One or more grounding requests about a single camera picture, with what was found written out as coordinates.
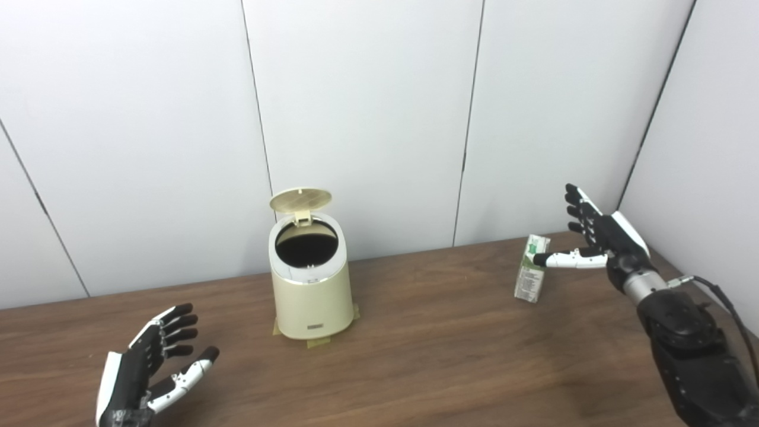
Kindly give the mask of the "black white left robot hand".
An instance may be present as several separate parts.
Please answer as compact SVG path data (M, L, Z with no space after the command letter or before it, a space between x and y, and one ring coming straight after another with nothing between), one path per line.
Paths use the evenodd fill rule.
M186 341L197 337L198 319L192 303L175 305L147 321L124 352L107 354L97 394L97 426L150 426L201 381L219 357L216 346L150 384L165 361L193 353Z

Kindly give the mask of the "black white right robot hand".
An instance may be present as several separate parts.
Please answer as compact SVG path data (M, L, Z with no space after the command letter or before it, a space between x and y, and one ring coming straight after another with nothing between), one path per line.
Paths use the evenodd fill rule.
M585 247L567 251L528 253L537 267L564 269L605 268L611 284L622 294L624 284L640 274L654 271L647 243L620 212L604 214L583 190L566 184L567 213L573 221L569 230L580 234Z

